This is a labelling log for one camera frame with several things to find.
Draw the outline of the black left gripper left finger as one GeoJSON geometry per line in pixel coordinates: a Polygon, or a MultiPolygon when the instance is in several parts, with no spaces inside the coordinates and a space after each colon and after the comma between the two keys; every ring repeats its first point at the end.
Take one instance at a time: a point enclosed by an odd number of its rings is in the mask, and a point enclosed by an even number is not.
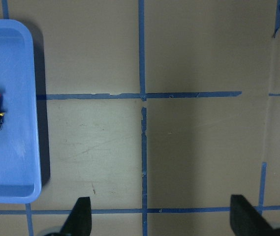
{"type": "Polygon", "coordinates": [[[92,231],[92,210],[90,197],[80,197],[59,234],[62,236],[89,236],[92,231]]]}

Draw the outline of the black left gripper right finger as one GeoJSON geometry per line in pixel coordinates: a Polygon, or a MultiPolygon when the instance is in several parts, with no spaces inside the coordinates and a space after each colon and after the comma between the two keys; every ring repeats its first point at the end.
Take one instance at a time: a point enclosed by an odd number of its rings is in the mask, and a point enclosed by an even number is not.
{"type": "Polygon", "coordinates": [[[243,195],[231,195],[230,227],[236,236],[276,236],[270,224],[243,195]]]}

